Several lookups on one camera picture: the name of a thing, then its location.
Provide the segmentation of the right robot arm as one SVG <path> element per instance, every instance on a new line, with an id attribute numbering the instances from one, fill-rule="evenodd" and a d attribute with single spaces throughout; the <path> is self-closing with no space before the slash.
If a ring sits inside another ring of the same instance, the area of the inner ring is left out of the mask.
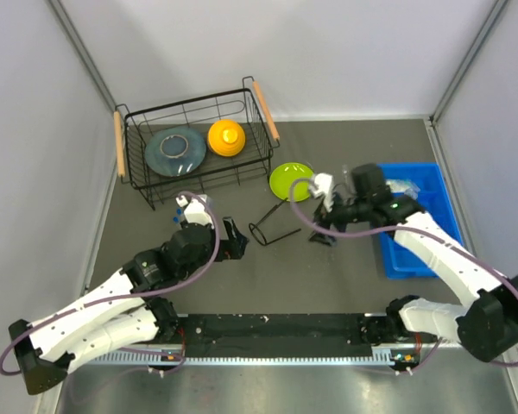
<path id="1" fill-rule="evenodd" d="M 385 233 L 432 270 L 458 298 L 441 304 L 409 295 L 386 309 L 388 335 L 406 341 L 415 332 L 460 344 L 483 362 L 492 362 L 518 344 L 518 275 L 509 278 L 482 263 L 408 194 L 392 192 L 376 164 L 352 170 L 353 198 L 343 199 L 334 178 L 317 173 L 307 189 L 321 203 L 311 223 L 315 242 L 330 245 L 347 237 L 352 223 L 367 223 L 370 232 Z"/>

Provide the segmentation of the clear tube rack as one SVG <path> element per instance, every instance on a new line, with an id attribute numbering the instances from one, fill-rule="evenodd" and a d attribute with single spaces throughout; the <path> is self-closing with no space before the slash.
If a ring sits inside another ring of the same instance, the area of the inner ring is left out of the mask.
<path id="1" fill-rule="evenodd" d="M 207 214 L 211 214 L 213 212 L 213 203 L 212 198 L 206 194 L 200 194 L 200 199 L 202 200 L 203 209 Z"/>

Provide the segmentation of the clear plastic bag with contents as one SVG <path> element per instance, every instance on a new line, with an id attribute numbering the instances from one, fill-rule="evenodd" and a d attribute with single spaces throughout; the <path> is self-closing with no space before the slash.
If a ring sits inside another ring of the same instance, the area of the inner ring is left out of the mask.
<path id="1" fill-rule="evenodd" d="M 408 179 L 387 179 L 386 184 L 393 193 L 406 194 L 411 198 L 417 198 L 420 193 L 419 186 Z"/>

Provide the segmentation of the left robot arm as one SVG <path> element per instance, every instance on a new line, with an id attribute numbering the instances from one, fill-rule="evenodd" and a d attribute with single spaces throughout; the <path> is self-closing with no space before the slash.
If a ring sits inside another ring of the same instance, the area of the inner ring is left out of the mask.
<path id="1" fill-rule="evenodd" d="M 105 282 L 53 315 L 9 327 L 26 390 L 38 395 L 103 354 L 138 342 L 169 342 L 178 316 L 163 296 L 215 261 L 239 260 L 248 238 L 226 217 L 226 238 L 212 223 L 183 223 L 158 248 L 144 250 Z"/>

